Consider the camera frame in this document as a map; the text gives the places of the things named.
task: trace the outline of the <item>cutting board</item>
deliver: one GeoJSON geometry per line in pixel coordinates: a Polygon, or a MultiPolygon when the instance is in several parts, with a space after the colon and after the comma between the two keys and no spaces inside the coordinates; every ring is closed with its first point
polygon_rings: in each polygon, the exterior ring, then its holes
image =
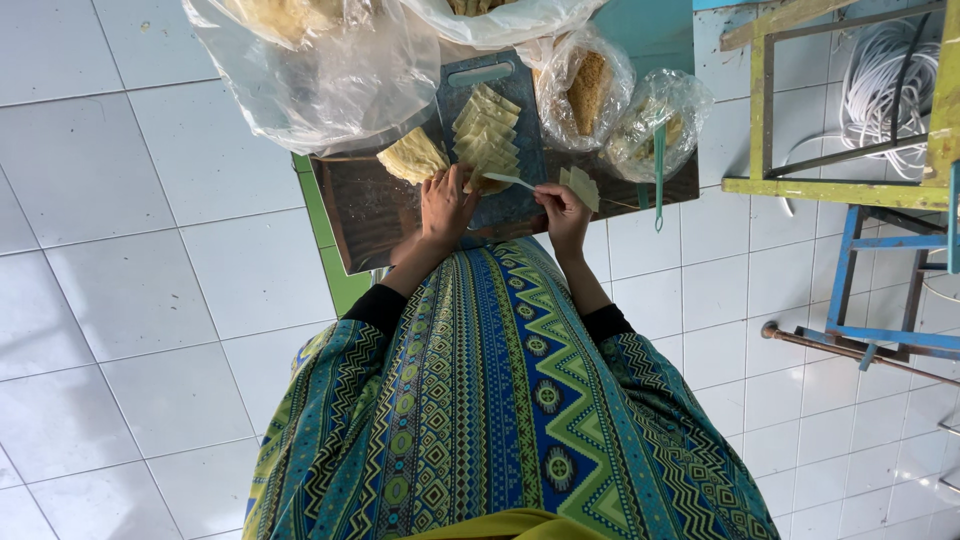
{"type": "MultiPolygon", "coordinates": [[[[534,97],[534,80],[530,68],[523,65],[515,51],[494,53],[484,57],[448,63],[440,68],[440,89],[437,105],[444,128],[444,143],[450,162],[457,161],[453,153],[453,121],[473,94],[479,83],[520,107],[514,126],[514,145],[519,149],[520,178],[528,184],[543,184],[547,180],[543,161],[543,141],[540,139],[540,117],[534,97]]],[[[542,214],[529,190],[512,186],[501,193],[484,197],[473,214],[469,227],[482,229],[500,223],[516,223],[542,214]]]]}

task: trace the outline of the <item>yellow fabric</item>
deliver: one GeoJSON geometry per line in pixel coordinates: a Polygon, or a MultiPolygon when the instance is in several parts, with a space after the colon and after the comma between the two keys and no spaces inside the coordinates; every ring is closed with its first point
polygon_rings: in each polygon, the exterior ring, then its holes
{"type": "Polygon", "coordinates": [[[404,540],[453,540],[455,538],[513,537],[514,540],[608,540],[597,532],[534,508],[515,508],[480,516],[448,527],[435,528],[404,540]]]}

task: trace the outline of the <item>hand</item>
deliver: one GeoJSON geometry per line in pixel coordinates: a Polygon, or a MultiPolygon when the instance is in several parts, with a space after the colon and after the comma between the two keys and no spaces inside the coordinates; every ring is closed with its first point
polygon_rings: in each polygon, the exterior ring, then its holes
{"type": "Polygon", "coordinates": [[[437,171],[433,179],[420,187],[420,213],[423,220],[421,241],[443,250],[453,251],[467,229],[481,193],[464,193],[465,167],[454,163],[447,171],[437,171]]]}
{"type": "Polygon", "coordinates": [[[568,185],[537,185],[534,199],[546,209],[547,230],[557,262],[583,258],[584,236],[593,211],[568,185]]]}

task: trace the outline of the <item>yellow metal frame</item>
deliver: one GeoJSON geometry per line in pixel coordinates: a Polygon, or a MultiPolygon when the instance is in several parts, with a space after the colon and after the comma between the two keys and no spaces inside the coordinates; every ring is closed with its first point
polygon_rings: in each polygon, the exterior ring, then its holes
{"type": "Polygon", "coordinates": [[[778,40],[832,32],[941,9],[920,6],[798,30],[790,28],[851,4],[855,0],[795,0],[721,36],[722,50],[751,44],[750,177],[728,177],[723,190],[751,195],[815,199],[891,208],[947,211],[950,164],[960,159],[960,0],[946,2],[941,69],[930,118],[926,167],[919,183],[859,183],[840,180],[779,178],[773,168],[774,46],[778,40]]]}

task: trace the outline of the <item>metal table surface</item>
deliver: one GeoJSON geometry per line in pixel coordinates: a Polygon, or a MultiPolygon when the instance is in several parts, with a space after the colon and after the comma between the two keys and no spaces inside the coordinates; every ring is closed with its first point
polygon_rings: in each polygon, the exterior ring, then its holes
{"type": "MultiPolygon", "coordinates": [[[[428,136],[441,140],[437,115],[423,128],[428,136]]],[[[390,175],[375,157],[389,145],[310,160],[347,274],[396,264],[395,248],[419,232],[420,186],[390,175]]],[[[654,185],[634,184],[614,177],[596,157],[596,152],[569,154],[545,149],[544,158],[551,182],[559,179],[561,167],[572,165],[587,171],[597,182],[601,200],[594,220],[640,211],[641,208],[653,211],[656,203],[654,185]],[[646,196],[645,201],[640,200],[640,193],[646,196]]],[[[511,189],[523,188],[514,186],[511,189]]],[[[699,196],[699,173],[694,154],[673,178],[664,183],[663,203],[670,205],[699,196]]],[[[544,220],[534,217],[524,222],[467,231],[461,245],[469,248],[541,233],[544,224],[544,220]]]]}

